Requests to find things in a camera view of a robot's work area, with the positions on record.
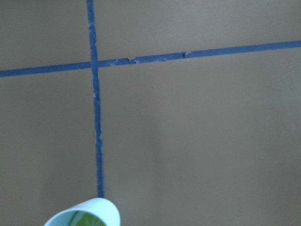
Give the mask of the yellow lemon slice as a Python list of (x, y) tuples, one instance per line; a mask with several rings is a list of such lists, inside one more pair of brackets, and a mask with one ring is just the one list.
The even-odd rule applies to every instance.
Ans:
[(105, 226), (105, 223), (91, 213), (78, 211), (72, 217), (69, 226)]

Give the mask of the light blue cup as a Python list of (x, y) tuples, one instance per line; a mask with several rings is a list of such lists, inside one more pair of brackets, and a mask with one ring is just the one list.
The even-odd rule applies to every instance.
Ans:
[(46, 226), (69, 226), (72, 217), (78, 211), (91, 213), (98, 217), (106, 226), (119, 226), (120, 213), (111, 201), (105, 198), (93, 198), (61, 211), (50, 218)]

